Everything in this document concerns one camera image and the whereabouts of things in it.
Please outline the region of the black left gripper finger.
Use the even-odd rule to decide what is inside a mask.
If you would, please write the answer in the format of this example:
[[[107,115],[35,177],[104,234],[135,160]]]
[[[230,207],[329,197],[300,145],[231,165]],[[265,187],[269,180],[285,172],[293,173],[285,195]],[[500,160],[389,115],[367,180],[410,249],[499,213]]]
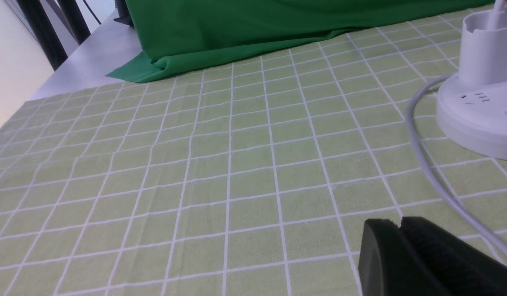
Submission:
[[[357,269],[364,296],[507,296],[507,266],[423,217],[367,219]]]

